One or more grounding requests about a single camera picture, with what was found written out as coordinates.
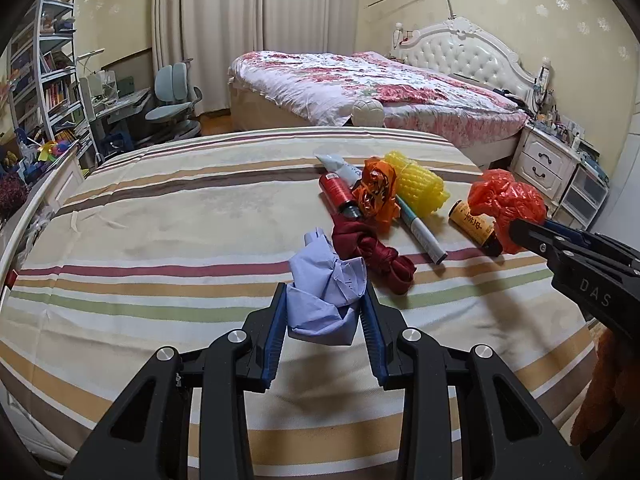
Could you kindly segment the grey blue desk chair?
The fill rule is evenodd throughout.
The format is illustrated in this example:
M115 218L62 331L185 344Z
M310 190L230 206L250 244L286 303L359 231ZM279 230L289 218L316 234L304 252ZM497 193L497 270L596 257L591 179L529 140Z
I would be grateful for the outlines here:
M146 113L145 120L155 128L157 142L188 140L201 134L195 107L203 99L203 93L191 84L190 65L188 58L162 67L155 76L157 107Z

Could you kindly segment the lavender paper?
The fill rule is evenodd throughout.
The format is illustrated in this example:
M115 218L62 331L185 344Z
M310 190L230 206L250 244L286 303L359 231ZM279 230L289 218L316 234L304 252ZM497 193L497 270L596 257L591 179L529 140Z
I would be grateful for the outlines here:
M322 346L352 344L358 301L368 284L363 258L341 258L317 228L304 235L304 247L288 264L293 277L286 286L288 336Z

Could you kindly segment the yellow brown small bottle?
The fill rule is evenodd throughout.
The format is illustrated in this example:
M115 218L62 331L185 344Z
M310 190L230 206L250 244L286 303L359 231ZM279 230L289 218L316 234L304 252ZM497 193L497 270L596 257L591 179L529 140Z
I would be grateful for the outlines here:
M451 207L449 220L469 235L488 257L497 258L502 254L503 248L492 223L484 217L471 214L470 206L464 200L458 200Z

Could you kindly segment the striped bed sheet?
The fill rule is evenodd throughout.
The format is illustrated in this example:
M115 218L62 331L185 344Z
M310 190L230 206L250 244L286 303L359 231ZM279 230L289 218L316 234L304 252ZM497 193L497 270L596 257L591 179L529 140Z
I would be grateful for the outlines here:
M452 200L480 172L440 136L393 129L272 129L145 148L107 162L44 229L1 308L1 402L30 452L62 468L161 346L206 347L268 306L288 262L333 222L322 154L354 165L398 151L431 169ZM596 348L544 260L487 258L448 221L428 226L434 266L398 226L387 244L416 265L402 296L378 286L411 326L447 347L494 348L557 425L584 398ZM264 479L390 479L402 395L348 347L287 340L264 394L245 399Z

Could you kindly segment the orange foil snack wrapper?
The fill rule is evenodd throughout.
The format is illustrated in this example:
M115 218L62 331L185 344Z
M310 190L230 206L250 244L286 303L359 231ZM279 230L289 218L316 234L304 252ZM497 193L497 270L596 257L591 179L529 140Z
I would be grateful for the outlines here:
M371 157L364 162L361 177L352 195L367 222L383 235L400 217L396 203L397 174L395 168L382 158Z

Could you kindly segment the orange red plastic bag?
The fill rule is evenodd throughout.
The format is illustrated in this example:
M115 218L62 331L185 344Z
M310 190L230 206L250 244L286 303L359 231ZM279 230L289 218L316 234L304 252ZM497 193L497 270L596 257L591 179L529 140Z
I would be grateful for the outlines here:
M521 247L511 240L509 230L514 220L541 226L547 219L547 206L538 190L515 180L510 171L487 170L474 182L468 195L471 214L494 219L494 230L506 254L515 255Z

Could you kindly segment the floral pink bed quilt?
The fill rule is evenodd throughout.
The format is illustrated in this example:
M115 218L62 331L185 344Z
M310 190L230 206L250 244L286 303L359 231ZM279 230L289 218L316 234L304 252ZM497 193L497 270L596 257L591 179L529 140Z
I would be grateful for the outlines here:
M254 51L229 68L232 115L244 128L353 126L352 103L376 99L383 127L434 133L458 148L515 136L524 110L505 96L447 75L384 58Z

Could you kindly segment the yellow foam fruit net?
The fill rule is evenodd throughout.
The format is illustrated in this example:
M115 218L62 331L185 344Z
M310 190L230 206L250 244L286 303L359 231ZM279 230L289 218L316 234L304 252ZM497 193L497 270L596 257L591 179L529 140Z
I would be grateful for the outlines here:
M415 160L398 151L385 154L383 160L396 172L397 195L421 219L439 211L449 200L444 180Z

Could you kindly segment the white squeeze tube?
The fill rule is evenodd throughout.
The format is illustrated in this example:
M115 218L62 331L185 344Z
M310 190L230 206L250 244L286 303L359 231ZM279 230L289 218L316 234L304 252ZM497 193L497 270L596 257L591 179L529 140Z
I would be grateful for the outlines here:
M335 154L317 154L316 159L326 168L327 172L337 174L345 184L352 190L362 178L362 170L352 165L350 162Z

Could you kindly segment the red cylindrical tube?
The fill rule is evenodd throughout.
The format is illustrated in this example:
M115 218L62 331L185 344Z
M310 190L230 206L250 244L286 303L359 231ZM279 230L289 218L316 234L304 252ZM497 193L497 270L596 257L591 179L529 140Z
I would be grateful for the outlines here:
M335 172L322 174L319 178L319 185L322 193L338 214L349 219L361 217L361 211L352 191L338 174Z

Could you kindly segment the teal white marker pen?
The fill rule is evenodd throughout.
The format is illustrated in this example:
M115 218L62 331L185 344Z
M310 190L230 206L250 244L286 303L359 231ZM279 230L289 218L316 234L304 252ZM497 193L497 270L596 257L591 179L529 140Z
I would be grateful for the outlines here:
M399 195L396 196L396 203L400 208L400 218L402 222L405 223L405 226L424 249L424 252L431 258L432 263L441 264L448 257L448 252L440 246L435 235L427 225Z

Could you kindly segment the beige curtains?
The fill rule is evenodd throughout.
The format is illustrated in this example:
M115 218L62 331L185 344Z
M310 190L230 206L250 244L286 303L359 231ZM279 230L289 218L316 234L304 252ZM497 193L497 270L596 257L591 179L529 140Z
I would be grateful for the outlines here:
M228 110L228 69L260 50L355 50L358 0L152 0L153 65L190 64L196 114Z

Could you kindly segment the white tufted headboard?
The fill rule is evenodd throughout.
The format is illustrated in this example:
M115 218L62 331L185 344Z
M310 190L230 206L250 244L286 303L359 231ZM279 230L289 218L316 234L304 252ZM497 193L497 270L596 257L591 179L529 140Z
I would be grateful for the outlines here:
M411 66L508 90L527 103L533 101L535 76L523 68L518 53L462 16L412 32L398 23L390 56Z

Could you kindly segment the white nightstand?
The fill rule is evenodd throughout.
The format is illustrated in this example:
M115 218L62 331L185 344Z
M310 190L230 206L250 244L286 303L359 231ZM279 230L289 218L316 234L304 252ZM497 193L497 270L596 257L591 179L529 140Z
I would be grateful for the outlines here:
M547 207L556 211L578 164L577 154L565 144L527 125L521 131L510 171L519 181L533 185Z

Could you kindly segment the study desk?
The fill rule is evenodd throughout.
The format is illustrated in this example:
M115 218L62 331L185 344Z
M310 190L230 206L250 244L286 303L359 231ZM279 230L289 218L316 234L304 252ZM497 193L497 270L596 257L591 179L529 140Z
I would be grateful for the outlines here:
M112 104L94 105L89 79L79 79L80 95L91 131L96 157L100 162L134 149L127 120L139 115L151 99L151 89L145 88L117 98Z

